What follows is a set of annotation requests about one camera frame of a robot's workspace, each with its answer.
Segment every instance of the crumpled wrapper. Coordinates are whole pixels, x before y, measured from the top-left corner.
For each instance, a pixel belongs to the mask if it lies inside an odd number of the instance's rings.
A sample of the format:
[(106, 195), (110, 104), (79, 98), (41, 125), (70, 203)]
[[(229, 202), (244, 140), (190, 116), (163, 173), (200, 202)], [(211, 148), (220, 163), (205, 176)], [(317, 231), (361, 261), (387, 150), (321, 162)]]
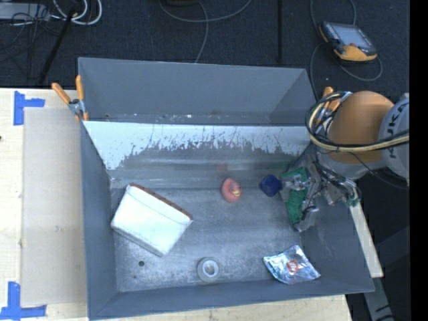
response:
[(299, 245), (277, 255), (263, 257), (263, 262), (271, 274), (285, 284), (307, 282), (321, 276)]

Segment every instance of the gray bin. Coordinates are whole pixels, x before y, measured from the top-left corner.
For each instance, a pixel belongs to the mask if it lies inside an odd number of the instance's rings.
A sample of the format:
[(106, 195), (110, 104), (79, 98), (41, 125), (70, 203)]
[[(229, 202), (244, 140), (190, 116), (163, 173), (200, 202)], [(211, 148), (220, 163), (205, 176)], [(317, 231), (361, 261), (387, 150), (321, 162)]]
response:
[[(304, 69), (79, 58), (90, 121), (81, 122), (82, 190), (92, 320), (374, 290), (350, 211), (317, 200), (316, 225), (298, 233), (279, 194), (259, 188), (309, 144), (314, 97)], [(242, 198), (222, 199), (233, 177)], [(129, 183), (193, 216), (158, 257), (110, 227)], [(262, 258), (300, 245), (321, 277), (286, 285)], [(214, 257), (221, 275), (202, 282)]]

